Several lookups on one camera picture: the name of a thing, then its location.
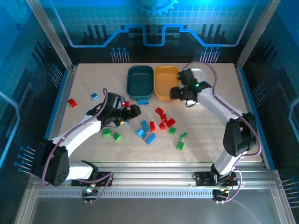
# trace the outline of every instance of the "blue lego brick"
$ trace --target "blue lego brick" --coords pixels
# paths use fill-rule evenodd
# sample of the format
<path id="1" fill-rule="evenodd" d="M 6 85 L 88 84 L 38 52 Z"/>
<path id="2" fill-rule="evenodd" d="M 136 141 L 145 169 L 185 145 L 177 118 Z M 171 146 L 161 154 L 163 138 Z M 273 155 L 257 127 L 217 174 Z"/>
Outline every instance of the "blue lego brick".
<path id="1" fill-rule="evenodd" d="M 144 132 L 149 132 L 150 131 L 150 127 L 149 127 L 148 123 L 145 120 L 143 120 L 141 122 L 141 126 L 142 126 L 142 129 L 143 129 Z"/>
<path id="2" fill-rule="evenodd" d="M 137 130 L 136 134 L 140 136 L 142 139 L 146 137 L 146 133 L 140 128 Z"/>
<path id="3" fill-rule="evenodd" d="M 156 138 L 156 134 L 151 134 L 146 140 L 145 143 L 149 145 Z"/>
<path id="4" fill-rule="evenodd" d="M 93 100 L 96 100 L 98 98 L 98 95 L 96 93 L 93 93 L 92 95 Z"/>
<path id="5" fill-rule="evenodd" d="M 138 105 L 147 105 L 149 104 L 149 99 L 139 99 Z"/>

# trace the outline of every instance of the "enclosure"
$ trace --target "enclosure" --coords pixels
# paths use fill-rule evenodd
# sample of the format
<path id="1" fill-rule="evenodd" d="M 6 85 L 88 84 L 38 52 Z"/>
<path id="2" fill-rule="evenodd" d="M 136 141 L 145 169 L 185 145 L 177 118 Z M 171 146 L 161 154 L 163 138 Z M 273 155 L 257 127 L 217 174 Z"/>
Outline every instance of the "enclosure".
<path id="1" fill-rule="evenodd" d="M 0 0 L 0 223 L 296 223 L 298 14 L 290 0 Z M 263 150 L 236 166 L 243 185 L 234 201 L 216 204 L 214 188 L 192 177 L 220 157 L 225 126 L 200 105 L 161 101 L 154 82 L 141 115 L 112 130 L 119 142 L 98 133 L 70 156 L 114 172 L 102 199 L 85 204 L 84 187 L 43 188 L 30 175 L 26 146 L 80 122 L 103 102 L 103 88 L 138 104 L 127 89 L 133 66 L 155 79 L 191 61 L 213 85 L 208 63 L 215 91 L 256 118 Z M 159 130 L 157 107 L 175 119 L 175 135 Z M 142 120 L 158 129 L 150 145 L 136 136 Z"/>

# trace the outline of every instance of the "gear logo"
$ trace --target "gear logo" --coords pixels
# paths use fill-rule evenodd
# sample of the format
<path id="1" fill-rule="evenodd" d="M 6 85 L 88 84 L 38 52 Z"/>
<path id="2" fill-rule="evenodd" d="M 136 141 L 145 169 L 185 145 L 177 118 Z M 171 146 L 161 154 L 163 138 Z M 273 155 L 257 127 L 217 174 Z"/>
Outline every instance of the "gear logo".
<path id="1" fill-rule="evenodd" d="M 0 6 L 6 6 L 6 10 L 18 23 L 20 23 L 27 14 L 25 0 L 0 0 Z"/>
<path id="2" fill-rule="evenodd" d="M 178 0 L 131 0 L 131 3 L 140 13 L 156 16 L 174 9 L 173 5 L 178 4 Z"/>

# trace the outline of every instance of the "green lego brick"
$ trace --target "green lego brick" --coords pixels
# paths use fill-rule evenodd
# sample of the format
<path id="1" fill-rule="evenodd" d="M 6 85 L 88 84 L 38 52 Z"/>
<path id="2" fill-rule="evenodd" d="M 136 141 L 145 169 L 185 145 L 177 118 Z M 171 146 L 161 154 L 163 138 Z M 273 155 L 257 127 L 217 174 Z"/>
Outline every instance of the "green lego brick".
<path id="1" fill-rule="evenodd" d="M 187 137 L 187 132 L 185 132 L 184 134 L 182 134 L 179 139 L 183 140 L 185 137 Z"/>
<path id="2" fill-rule="evenodd" d="M 169 134 L 175 134 L 176 133 L 176 129 L 174 127 L 171 127 L 169 129 Z"/>
<path id="3" fill-rule="evenodd" d="M 114 137 L 115 141 L 121 140 L 121 135 L 118 134 L 117 132 L 113 135 L 113 137 Z"/>
<path id="4" fill-rule="evenodd" d="M 177 149 L 182 151 L 183 148 L 184 148 L 184 143 L 181 142 L 181 141 L 179 141 L 179 142 L 178 142 L 178 145 L 177 145 Z"/>
<path id="5" fill-rule="evenodd" d="M 105 138 L 111 136 L 111 130 L 109 128 L 103 129 L 102 133 Z"/>

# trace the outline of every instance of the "beige table surface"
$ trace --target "beige table surface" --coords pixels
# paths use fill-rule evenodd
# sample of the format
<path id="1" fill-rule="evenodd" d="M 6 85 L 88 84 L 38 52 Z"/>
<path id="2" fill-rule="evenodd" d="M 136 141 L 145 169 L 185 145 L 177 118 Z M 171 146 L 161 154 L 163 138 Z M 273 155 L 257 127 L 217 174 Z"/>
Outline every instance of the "beige table surface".
<path id="1" fill-rule="evenodd" d="M 77 102 L 72 108 L 69 104 L 66 107 L 60 134 L 69 130 L 77 124 L 86 112 L 104 99 L 102 89 L 105 87 L 109 92 L 123 95 L 126 100 L 133 104 L 126 92 L 127 73 L 133 63 L 120 64 L 79 64 L 70 98 Z M 185 63 L 148 63 L 153 69 L 160 65 L 174 65 L 180 70 Z M 246 106 L 241 93 L 241 88 L 232 63 L 211 64 L 218 74 L 216 92 L 236 108 L 246 112 Z M 205 65 L 195 65 L 194 68 L 201 68 L 207 77 L 207 81 L 214 82 L 213 74 Z M 97 93 L 99 98 L 93 100 L 92 93 Z M 153 95 L 149 105 L 141 105 L 142 114 L 117 129 L 122 139 L 119 142 L 113 138 L 104 138 L 99 132 L 88 138 L 71 155 L 71 161 L 87 160 L 90 162 L 100 161 L 171 161 L 171 162 L 215 162 L 223 151 L 223 135 L 225 127 L 215 118 L 211 112 L 201 105 L 186 108 L 182 101 L 159 101 Z M 174 118 L 177 129 L 175 135 L 167 130 L 157 130 L 157 138 L 148 146 L 136 135 L 136 130 L 141 127 L 142 120 L 160 121 L 155 109 L 161 107 L 168 118 Z M 179 136 L 188 132 L 184 139 L 183 151 L 176 149 Z M 261 161 L 260 156 L 246 157 L 243 161 Z"/>

